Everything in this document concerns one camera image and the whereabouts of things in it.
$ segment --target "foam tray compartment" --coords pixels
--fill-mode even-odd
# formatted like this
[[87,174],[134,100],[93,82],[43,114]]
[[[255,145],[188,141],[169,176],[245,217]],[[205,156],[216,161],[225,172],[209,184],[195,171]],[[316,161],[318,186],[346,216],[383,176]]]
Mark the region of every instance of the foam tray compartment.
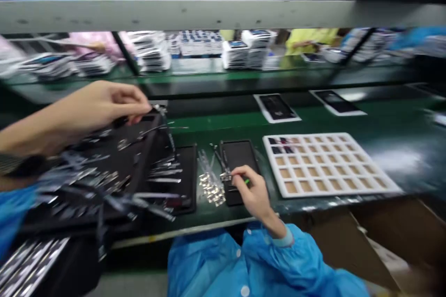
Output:
[[401,191],[348,133],[265,136],[263,143],[285,198]]
[[[228,167],[233,170],[236,167],[248,165],[256,173],[260,174],[256,155],[250,140],[242,140],[235,142],[223,142],[223,147],[228,158]],[[238,191],[228,191],[234,189],[231,182],[224,182],[224,196],[228,206],[243,204],[242,197]]]

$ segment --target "phone screen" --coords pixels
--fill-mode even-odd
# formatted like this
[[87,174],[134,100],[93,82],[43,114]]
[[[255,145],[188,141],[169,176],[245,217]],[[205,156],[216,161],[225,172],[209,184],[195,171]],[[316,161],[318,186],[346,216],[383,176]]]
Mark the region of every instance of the phone screen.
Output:
[[238,48],[242,48],[242,47],[247,47],[246,44],[244,44],[242,41],[232,41],[229,42],[229,45],[231,48],[233,49],[238,49]]
[[322,101],[328,104],[330,107],[334,108],[339,113],[360,111],[353,103],[344,100],[338,94],[332,90],[324,90],[319,92],[314,92]]
[[304,53],[303,55],[310,61],[324,61],[318,54],[315,53]]

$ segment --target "hand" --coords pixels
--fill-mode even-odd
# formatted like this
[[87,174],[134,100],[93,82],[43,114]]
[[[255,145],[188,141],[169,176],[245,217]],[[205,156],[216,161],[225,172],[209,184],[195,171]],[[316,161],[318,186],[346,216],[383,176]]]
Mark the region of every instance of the hand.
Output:
[[83,136],[122,116],[129,117],[128,125],[136,124],[151,109],[136,86],[95,81],[42,111],[52,115],[57,129]]
[[308,46],[311,45],[312,43],[313,43],[312,41],[295,42],[293,43],[293,48],[296,49],[301,46]]
[[[247,165],[235,168],[231,174],[232,184],[240,192],[243,203],[249,213],[265,225],[273,238],[284,238],[287,235],[287,230],[269,204],[264,178]],[[241,175],[249,179],[251,188],[248,188]]]
[[[274,214],[269,204],[268,191],[262,176],[247,165],[235,168],[231,174],[232,184],[237,187],[250,214],[260,221]],[[241,175],[249,179],[251,188],[248,188]]]
[[129,116],[128,124],[136,124],[150,110],[137,87],[95,81],[1,131],[0,151],[54,155],[119,117]]

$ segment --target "smartphone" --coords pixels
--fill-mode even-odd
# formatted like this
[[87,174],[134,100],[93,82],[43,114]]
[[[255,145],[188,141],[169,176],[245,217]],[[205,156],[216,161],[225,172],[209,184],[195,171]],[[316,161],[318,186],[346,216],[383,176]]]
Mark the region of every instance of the smartphone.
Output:
[[325,59],[317,53],[301,53],[301,57],[308,63],[325,63]]
[[267,36],[269,36],[269,35],[271,35],[268,31],[266,31],[266,30],[262,30],[262,29],[251,29],[250,31],[249,31],[252,35],[267,35]]
[[229,46],[231,47],[231,49],[240,49],[240,48],[248,47],[242,41],[231,41],[231,42],[229,42]]
[[325,108],[337,116],[360,116],[366,115],[361,109],[353,103],[343,99],[332,90],[312,90],[310,91]]

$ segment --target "metal shelf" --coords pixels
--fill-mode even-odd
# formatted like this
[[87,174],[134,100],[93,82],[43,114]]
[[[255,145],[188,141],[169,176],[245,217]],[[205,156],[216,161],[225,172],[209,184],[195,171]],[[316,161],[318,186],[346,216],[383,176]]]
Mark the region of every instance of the metal shelf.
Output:
[[434,26],[446,6],[342,0],[4,0],[0,33]]

